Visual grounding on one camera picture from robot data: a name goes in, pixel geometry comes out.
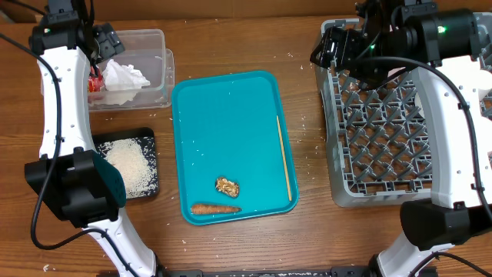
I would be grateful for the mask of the white napkin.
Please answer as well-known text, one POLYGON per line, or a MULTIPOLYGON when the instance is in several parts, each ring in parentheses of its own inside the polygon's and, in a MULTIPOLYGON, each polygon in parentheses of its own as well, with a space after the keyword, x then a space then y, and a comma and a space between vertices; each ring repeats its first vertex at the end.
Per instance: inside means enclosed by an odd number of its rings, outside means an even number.
POLYGON ((102 74, 105 90, 108 91, 103 100, 106 105, 123 105, 130 102, 137 95, 135 90, 151 85, 133 65, 120 65, 114 59, 107 62, 102 74))

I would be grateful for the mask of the red snack wrapper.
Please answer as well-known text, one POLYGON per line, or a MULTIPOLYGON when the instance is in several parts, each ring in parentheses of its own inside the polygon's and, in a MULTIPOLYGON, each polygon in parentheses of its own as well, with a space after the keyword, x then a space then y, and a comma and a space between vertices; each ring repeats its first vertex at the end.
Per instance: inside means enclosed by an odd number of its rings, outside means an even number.
POLYGON ((105 87, 101 70, 98 66, 91 67, 88 78, 88 91, 100 92, 105 87))

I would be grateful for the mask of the brown food scrap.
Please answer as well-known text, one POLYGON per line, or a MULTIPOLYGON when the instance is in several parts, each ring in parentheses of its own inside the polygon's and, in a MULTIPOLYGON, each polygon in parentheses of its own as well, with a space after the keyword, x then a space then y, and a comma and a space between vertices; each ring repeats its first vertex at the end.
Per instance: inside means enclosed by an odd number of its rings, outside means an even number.
POLYGON ((240 193, 240 186, 237 182, 230 181, 225 177, 219 177, 215 181, 215 189, 229 197, 237 198, 240 193))

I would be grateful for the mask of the orange carrot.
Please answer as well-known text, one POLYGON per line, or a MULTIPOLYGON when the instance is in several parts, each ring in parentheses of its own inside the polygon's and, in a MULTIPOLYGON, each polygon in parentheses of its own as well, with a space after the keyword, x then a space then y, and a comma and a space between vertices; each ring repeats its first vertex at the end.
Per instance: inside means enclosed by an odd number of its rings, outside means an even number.
POLYGON ((242 209, 230 205, 212 205, 198 203, 191 207, 191 213, 194 215, 216 215, 241 212, 242 209))

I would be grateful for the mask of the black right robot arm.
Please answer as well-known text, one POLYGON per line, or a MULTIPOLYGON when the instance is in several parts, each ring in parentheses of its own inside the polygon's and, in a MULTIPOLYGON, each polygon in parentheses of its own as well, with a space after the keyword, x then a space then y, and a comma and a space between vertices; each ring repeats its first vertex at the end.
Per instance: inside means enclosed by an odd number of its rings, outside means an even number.
POLYGON ((491 230, 491 15, 366 1, 327 20, 311 53, 341 207, 398 205, 401 234, 332 276, 435 276, 491 230))

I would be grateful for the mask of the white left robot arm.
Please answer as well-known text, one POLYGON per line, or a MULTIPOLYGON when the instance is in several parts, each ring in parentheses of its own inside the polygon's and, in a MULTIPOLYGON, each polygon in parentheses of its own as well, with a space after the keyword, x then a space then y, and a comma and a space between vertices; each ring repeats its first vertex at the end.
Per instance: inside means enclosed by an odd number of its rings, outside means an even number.
POLYGON ((25 164, 25 179, 37 193, 31 239, 54 250, 90 235, 120 276, 163 276, 158 257, 141 240, 125 210, 120 172, 95 149, 88 113, 88 77, 99 53, 86 12, 51 5, 32 30, 30 46, 42 74, 44 130, 39 160, 25 164), (41 206, 80 231, 46 245, 36 227, 41 206))

